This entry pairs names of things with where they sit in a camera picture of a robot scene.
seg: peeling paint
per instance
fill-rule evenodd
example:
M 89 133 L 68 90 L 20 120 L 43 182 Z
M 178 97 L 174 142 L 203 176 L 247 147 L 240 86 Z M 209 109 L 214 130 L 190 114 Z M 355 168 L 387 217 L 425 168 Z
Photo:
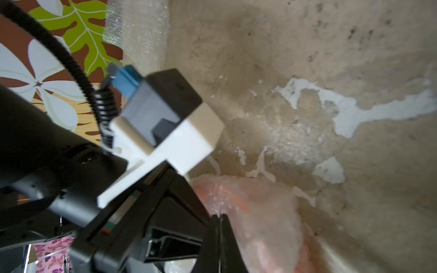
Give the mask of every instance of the peeling paint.
M 306 162 L 306 160 L 304 160 L 304 159 L 298 159 L 296 161 L 296 165 L 299 166 L 299 165 L 305 164 L 305 162 Z
M 252 89 L 249 89 L 249 92 L 250 92 L 254 97 L 258 96 L 257 93 L 256 93 L 255 91 L 253 91 Z
M 304 89 L 317 91 L 322 108 L 326 102 L 333 102 L 338 108 L 338 115 L 333 118 L 335 133 L 346 138 L 354 136 L 362 122 L 378 121 L 382 119 L 404 120 L 430 114 L 437 111 L 437 96 L 424 84 L 426 89 L 416 95 L 407 95 L 402 101 L 394 100 L 387 104 L 378 104 L 370 110 L 362 110 L 357 106 L 353 97 L 345 97 L 333 90 L 321 88 L 306 79 L 292 78 L 285 87 L 277 86 L 272 91 L 281 94 L 295 110 Z
M 235 152 L 240 157 L 240 164 L 244 166 L 246 164 L 246 158 L 247 158 L 246 152 L 243 149 L 240 149 L 239 147 L 235 148 Z
M 332 184 L 340 184 L 346 181 L 344 169 L 335 156 L 330 157 L 328 160 L 318 164 L 314 168 L 312 174 L 319 176 L 326 182 L 330 182 Z
M 309 195 L 306 194 L 306 192 L 302 191 L 296 186 L 293 187 L 292 192 L 294 196 L 305 198 L 306 200 L 308 200 L 311 206 L 316 207 L 316 201 L 317 201 L 316 197 L 310 197 Z
M 267 146 L 264 146 L 263 151 L 258 156 L 257 161 L 257 168 L 246 172 L 246 177 L 253 177 L 257 178 L 258 174 L 262 173 L 267 179 L 269 179 L 272 182 L 276 182 L 276 176 L 266 171 L 265 165 L 264 165 L 264 153 L 267 151 Z
M 319 142 L 319 144 L 323 144 L 323 142 L 325 142 L 327 139 L 327 136 L 325 134 L 322 134 L 321 136 L 319 136 L 319 138 L 317 139 L 317 142 Z
M 211 166 L 214 168 L 215 173 L 217 175 L 222 175 L 222 170 L 220 169 L 219 163 L 212 157 L 212 155 L 209 155 L 206 157 L 206 159 L 209 161 Z

